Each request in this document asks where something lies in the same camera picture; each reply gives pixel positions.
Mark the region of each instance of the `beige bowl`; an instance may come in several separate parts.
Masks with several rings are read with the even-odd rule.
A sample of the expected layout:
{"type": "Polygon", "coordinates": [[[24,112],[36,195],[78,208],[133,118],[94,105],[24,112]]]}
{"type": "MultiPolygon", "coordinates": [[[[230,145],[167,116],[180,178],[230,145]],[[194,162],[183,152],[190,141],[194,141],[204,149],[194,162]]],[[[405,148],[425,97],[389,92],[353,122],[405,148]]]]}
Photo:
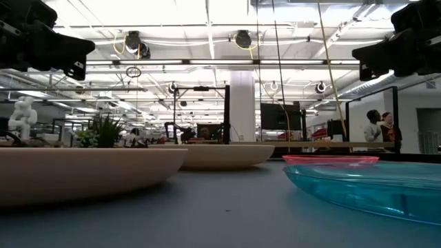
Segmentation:
{"type": "Polygon", "coordinates": [[[0,207],[115,194],[163,182],[186,149],[0,148],[0,207]]]}
{"type": "Polygon", "coordinates": [[[265,162],[273,145],[150,145],[151,148],[188,149],[182,169],[245,169],[265,162]]]}

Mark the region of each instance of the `monitor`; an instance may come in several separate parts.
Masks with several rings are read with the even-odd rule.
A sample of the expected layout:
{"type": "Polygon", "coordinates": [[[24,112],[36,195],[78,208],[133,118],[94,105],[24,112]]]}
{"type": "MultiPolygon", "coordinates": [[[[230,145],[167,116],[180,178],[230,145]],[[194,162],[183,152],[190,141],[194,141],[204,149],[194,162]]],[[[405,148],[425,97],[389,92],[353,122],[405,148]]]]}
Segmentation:
{"type": "Polygon", "coordinates": [[[9,129],[8,122],[9,122],[8,118],[0,117],[0,130],[8,131],[9,129]]]}
{"type": "Polygon", "coordinates": [[[260,120],[263,130],[288,130],[287,115],[290,130],[302,129],[302,114],[300,105],[285,105],[285,111],[280,104],[261,103],[260,120]]]}

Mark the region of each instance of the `turquoise tray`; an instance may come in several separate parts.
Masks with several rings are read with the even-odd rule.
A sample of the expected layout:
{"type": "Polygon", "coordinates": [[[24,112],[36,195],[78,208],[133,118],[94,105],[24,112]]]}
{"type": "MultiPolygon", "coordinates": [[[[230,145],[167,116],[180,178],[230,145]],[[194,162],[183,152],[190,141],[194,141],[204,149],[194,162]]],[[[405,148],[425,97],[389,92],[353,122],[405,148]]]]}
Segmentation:
{"type": "Polygon", "coordinates": [[[441,165],[308,164],[283,170],[298,188],[330,203],[441,225],[441,165]]]}

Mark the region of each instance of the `humanoid robot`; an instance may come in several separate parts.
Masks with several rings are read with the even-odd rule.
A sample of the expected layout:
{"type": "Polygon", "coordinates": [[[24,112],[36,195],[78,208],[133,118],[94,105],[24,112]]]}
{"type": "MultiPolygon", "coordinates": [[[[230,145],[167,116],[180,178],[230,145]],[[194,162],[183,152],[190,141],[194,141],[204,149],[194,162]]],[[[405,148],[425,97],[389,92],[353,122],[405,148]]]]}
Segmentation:
{"type": "Polygon", "coordinates": [[[31,108],[34,99],[30,96],[21,96],[14,104],[15,110],[8,121],[9,130],[20,128],[20,138],[22,141],[29,139],[30,126],[37,123],[37,111],[31,108]]]}

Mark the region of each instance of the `column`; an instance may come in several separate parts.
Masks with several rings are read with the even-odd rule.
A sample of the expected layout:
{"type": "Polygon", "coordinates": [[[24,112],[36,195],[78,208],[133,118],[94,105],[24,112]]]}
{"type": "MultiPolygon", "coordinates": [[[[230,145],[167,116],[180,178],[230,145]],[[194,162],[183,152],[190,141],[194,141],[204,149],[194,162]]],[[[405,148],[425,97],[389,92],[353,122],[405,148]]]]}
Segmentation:
{"type": "Polygon", "coordinates": [[[256,141],[256,103],[253,71],[230,72],[230,124],[232,141],[256,141]]]}

